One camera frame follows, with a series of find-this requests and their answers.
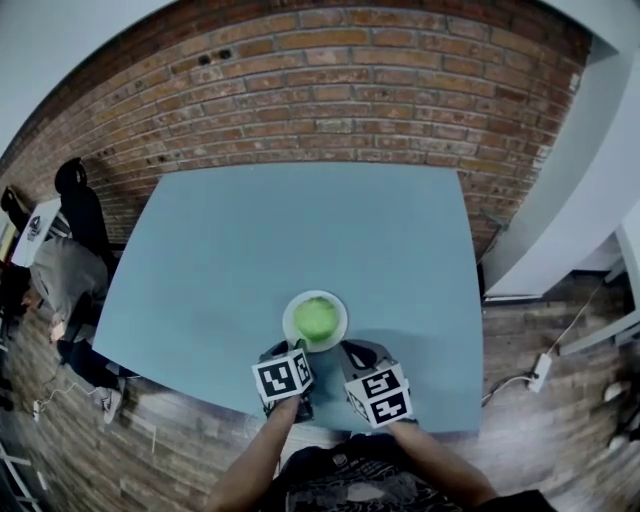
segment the white plate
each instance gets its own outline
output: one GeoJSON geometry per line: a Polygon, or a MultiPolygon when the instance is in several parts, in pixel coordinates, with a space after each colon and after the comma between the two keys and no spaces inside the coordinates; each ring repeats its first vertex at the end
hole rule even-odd
{"type": "Polygon", "coordinates": [[[295,344],[299,339],[303,339],[308,341],[307,352],[324,352],[325,350],[329,350],[331,347],[335,347],[347,332],[347,324],[348,324],[348,316],[347,309],[344,307],[342,301],[333,295],[332,293],[325,292],[322,290],[309,290],[307,292],[302,292],[297,297],[294,297],[291,302],[287,305],[284,310],[284,314],[282,315],[282,330],[284,331],[284,336],[287,338],[287,341],[295,344]],[[305,338],[298,329],[295,328],[293,324],[293,312],[295,309],[302,304],[303,302],[313,299],[314,297],[322,297],[323,299],[327,299],[331,304],[334,305],[338,312],[338,326],[336,330],[333,332],[331,337],[327,338],[324,341],[309,341],[305,338]]]}

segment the hand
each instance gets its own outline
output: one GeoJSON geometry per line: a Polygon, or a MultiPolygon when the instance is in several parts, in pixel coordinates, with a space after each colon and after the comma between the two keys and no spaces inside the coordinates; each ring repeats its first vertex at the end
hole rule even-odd
{"type": "Polygon", "coordinates": [[[67,325],[60,321],[53,326],[51,329],[51,334],[49,335],[49,343],[55,343],[60,338],[64,336],[64,333],[67,331],[67,325]]]}

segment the chair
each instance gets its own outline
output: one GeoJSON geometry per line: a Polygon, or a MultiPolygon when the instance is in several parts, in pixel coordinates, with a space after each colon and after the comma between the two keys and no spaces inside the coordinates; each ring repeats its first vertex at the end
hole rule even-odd
{"type": "Polygon", "coordinates": [[[60,211],[69,222],[73,239],[100,256],[109,274],[113,275],[118,259],[112,251],[122,250],[124,244],[109,243],[100,201],[87,186],[87,175],[80,158],[69,160],[60,167],[55,187],[60,194],[60,211]]]}

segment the graphic t-shirt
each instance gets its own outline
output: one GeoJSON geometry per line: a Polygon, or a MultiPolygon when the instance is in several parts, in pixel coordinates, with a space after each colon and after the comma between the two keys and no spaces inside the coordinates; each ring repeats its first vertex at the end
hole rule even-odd
{"type": "MultiPolygon", "coordinates": [[[[263,511],[463,512],[428,482],[390,436],[356,436],[332,450],[307,448],[292,456],[274,481],[263,511]]],[[[537,491],[497,498],[478,512],[553,512],[537,491]]]]}

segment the wooden floor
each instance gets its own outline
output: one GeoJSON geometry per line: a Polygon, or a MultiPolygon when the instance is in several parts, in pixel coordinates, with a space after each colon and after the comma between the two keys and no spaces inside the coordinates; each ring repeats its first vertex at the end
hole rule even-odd
{"type": "MultiPolygon", "coordinates": [[[[565,280],[552,300],[484,312],[485,390],[499,379],[532,369],[537,355],[580,309],[595,278],[565,280]]],[[[202,510],[207,493],[248,444],[261,420],[203,404],[143,379],[129,381],[129,401],[118,422],[105,426],[94,397],[78,388],[56,396],[39,423],[34,400],[54,385],[56,356],[46,339],[47,310],[28,314],[4,362],[15,388],[16,411],[0,414],[0,435],[14,455],[28,457],[22,471],[52,511],[202,510]],[[49,490],[41,490],[40,471],[49,490]]],[[[596,295],[567,340],[622,315],[619,288],[596,295]]],[[[622,370],[610,345],[556,358],[539,395],[514,384],[484,409],[477,439],[447,444],[486,472],[502,493],[539,488],[560,511],[637,510],[640,443],[608,453],[616,408],[601,404],[604,388],[622,370]]],[[[55,387],[76,380],[61,370],[55,387]]],[[[287,452],[341,439],[320,429],[296,428],[287,452]]]]}

